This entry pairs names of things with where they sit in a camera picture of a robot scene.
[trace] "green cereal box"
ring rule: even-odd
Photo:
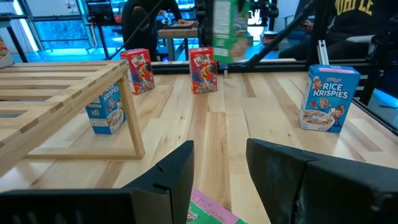
[[[232,63],[246,56],[249,1],[215,0],[213,21],[214,58]]]
[[[197,189],[192,189],[187,224],[246,224]]]

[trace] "cable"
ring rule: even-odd
[[[150,15],[152,15],[152,13],[154,13],[154,11],[159,7],[159,5],[161,4],[163,0],[160,0],[157,5],[148,13],[148,15],[141,21],[141,23],[137,26],[137,28],[134,30],[134,32],[130,35],[130,37],[126,40],[126,42],[120,46],[119,50],[117,50],[114,54],[112,54],[112,56],[106,58],[105,60],[112,60],[113,57],[115,57],[125,46],[128,42],[130,42],[130,40],[134,37],[134,35],[136,34],[136,32],[141,28],[141,26],[144,24],[144,21],[146,21]]]

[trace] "cereal bowl image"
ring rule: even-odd
[[[106,118],[106,122],[108,123],[111,132],[114,133],[120,125],[123,124],[123,110],[118,109],[112,111],[112,113],[110,113]]]
[[[319,131],[327,131],[335,123],[335,119],[329,114],[317,110],[305,110],[302,122],[308,128]]]

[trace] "person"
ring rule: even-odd
[[[159,7],[146,19],[137,34],[127,42],[138,25],[145,19],[148,13],[161,1]],[[155,62],[157,47],[157,31],[155,30],[156,16],[160,10],[170,9],[179,24],[191,24],[182,19],[180,9],[175,0],[128,0],[122,12],[123,42],[126,50],[144,48],[148,49],[150,59]]]
[[[386,28],[388,20],[397,12],[398,0],[335,0],[334,23],[326,34],[326,49],[330,60],[365,58],[368,43],[347,41],[353,36],[376,35]],[[311,31],[313,23],[306,21],[306,30]],[[283,50],[279,58],[306,60],[310,35],[289,49]]]

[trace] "light wood surface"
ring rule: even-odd
[[[184,37],[198,37],[198,28],[188,29],[161,29],[159,31],[159,38],[184,38]]]
[[[0,77],[6,78],[0,83],[0,100],[5,100],[0,102],[0,175],[22,157],[29,157],[27,154],[31,150],[42,144],[115,82],[120,86],[135,152],[132,149],[129,154],[108,150],[97,155],[96,151],[91,150],[53,149],[34,150],[32,157],[143,157],[144,145],[125,62],[21,64],[0,69]]]
[[[302,130],[298,113],[306,73],[231,74],[219,90],[192,94],[189,75],[155,76],[155,89],[134,96],[146,148],[141,160],[23,159],[0,190],[122,187],[186,139],[195,141],[194,186],[249,223],[269,223],[246,164],[246,139],[398,168],[398,137],[355,105],[341,134]],[[127,123],[95,135],[81,111],[38,149],[132,147]]]
[[[261,62],[295,62],[294,58],[262,59]],[[189,61],[151,62],[152,65],[188,65]]]

